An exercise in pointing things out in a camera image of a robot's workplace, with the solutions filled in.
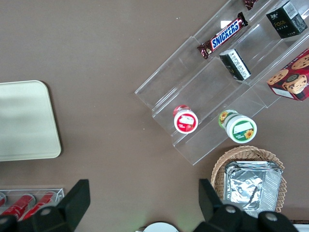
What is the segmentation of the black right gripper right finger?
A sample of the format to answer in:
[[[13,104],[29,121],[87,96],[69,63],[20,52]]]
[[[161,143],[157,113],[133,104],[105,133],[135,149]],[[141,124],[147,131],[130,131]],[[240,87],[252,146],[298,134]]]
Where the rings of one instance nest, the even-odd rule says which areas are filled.
[[[204,221],[195,232],[296,232],[283,214],[272,211],[252,217],[232,204],[223,204],[208,179],[198,183],[198,200]]]

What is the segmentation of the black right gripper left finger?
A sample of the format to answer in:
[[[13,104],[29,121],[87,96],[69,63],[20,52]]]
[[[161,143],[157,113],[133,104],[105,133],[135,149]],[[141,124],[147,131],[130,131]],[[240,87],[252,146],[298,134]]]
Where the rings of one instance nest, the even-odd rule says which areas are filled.
[[[88,179],[80,179],[56,205],[38,210],[30,218],[18,221],[15,216],[1,216],[2,232],[73,232],[90,206]]]

